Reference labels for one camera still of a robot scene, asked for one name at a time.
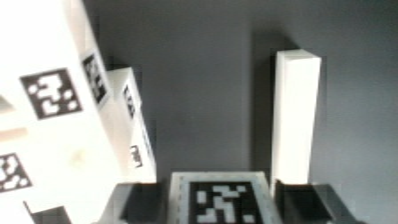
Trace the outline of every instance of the gray floor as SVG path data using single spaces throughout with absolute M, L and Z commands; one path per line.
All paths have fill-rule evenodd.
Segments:
M 270 172 L 272 56 L 299 47 L 324 58 L 311 181 L 366 223 L 398 223 L 396 2 L 85 3 L 109 67 L 142 69 L 160 180 Z

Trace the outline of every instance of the gray background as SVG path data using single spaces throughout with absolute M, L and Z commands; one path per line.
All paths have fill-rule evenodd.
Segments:
M 270 173 L 274 59 L 324 58 L 311 181 L 355 218 L 398 223 L 398 4 L 320 0 L 85 0 L 109 64 L 142 69 L 158 177 Z

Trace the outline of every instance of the white panel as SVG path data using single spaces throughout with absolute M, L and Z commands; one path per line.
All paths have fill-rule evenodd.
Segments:
M 139 147 L 142 167 L 135 167 L 133 182 L 155 183 L 156 182 L 156 163 L 153 156 L 151 142 L 148 138 L 146 124 L 142 113 L 137 113 L 139 122 L 135 123 L 135 131 L 132 138 L 132 146 Z
M 142 134 L 142 127 L 139 125 L 141 97 L 132 68 L 109 71 L 109 81 L 114 90 L 114 97 L 109 99 L 109 103 L 103 107 L 100 115 L 116 151 L 116 158 L 121 169 L 121 181 L 133 182 L 137 177 L 133 177 L 135 174 L 130 146 L 133 136 Z M 130 115 L 130 107 L 125 98 L 126 88 L 133 95 L 133 116 Z
M 277 52 L 272 189 L 276 179 L 308 183 L 320 62 L 304 50 Z
M 36 224 L 21 201 L 0 200 L 0 222 Z
M 32 179 L 30 188 L 0 193 L 0 202 L 27 201 L 32 212 L 64 206 L 73 224 L 87 224 L 116 184 L 132 179 L 117 159 L 130 161 L 133 125 L 112 97 L 123 89 L 109 85 L 82 1 L 2 1 L 0 27 L 0 156 L 18 154 Z M 91 54 L 107 86 L 100 103 L 82 66 Z

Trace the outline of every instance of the white surface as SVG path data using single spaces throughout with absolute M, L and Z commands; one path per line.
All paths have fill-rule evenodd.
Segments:
M 272 193 L 276 179 L 308 183 L 320 63 L 304 50 L 277 52 Z
M 119 89 L 121 92 L 116 93 L 116 97 L 123 97 L 123 90 L 128 86 L 132 93 L 133 93 L 133 105 L 135 108 L 141 108 L 142 100 L 141 100 L 141 93 L 139 93 L 139 86 L 137 86 L 137 80 L 133 75 L 133 68 L 121 68 L 112 71 L 109 71 L 109 80 L 112 83 L 112 88 Z
M 156 163 L 155 163 L 151 142 L 148 138 L 144 117 L 142 117 L 141 111 L 137 113 L 137 119 L 139 119 L 139 122 L 135 123 L 135 130 L 139 131 L 133 132 L 133 139 L 132 139 L 130 145 L 139 146 L 142 167 L 133 168 L 133 182 L 156 183 Z
M 2 223 L 36 224 L 21 201 L 0 200 Z
M 0 27 L 0 96 L 7 101 L 0 155 L 18 154 L 34 184 L 0 193 L 0 202 L 13 207 L 25 200 L 32 212 L 64 206 L 73 224 L 87 224 L 100 219 L 116 184 L 132 180 L 130 167 L 117 160 L 121 155 L 130 160 L 132 133 L 119 136 L 132 125 L 110 113 L 114 107 L 123 108 L 112 92 L 100 106 L 93 98 L 82 60 L 100 51 L 80 0 L 2 1 Z M 69 72 L 82 111 L 39 120 L 20 77 L 61 68 Z M 7 223 L 29 221 L 14 218 Z

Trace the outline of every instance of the black square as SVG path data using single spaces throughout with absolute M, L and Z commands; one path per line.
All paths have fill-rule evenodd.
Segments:
M 82 111 L 66 69 L 23 76 L 21 84 L 39 119 Z
M 251 182 L 190 182 L 190 224 L 263 224 Z
M 125 87 L 123 90 L 123 96 L 125 96 L 125 102 L 126 102 L 126 107 L 128 107 L 128 114 L 130 118 L 133 119 L 133 113 L 135 113 L 135 108 L 133 108 L 133 95 L 128 86 Z
M 96 103 L 100 104 L 107 96 L 107 87 L 94 54 L 84 60 L 84 71 L 89 80 L 93 96 Z
M 0 193 L 32 186 L 16 154 L 0 156 Z

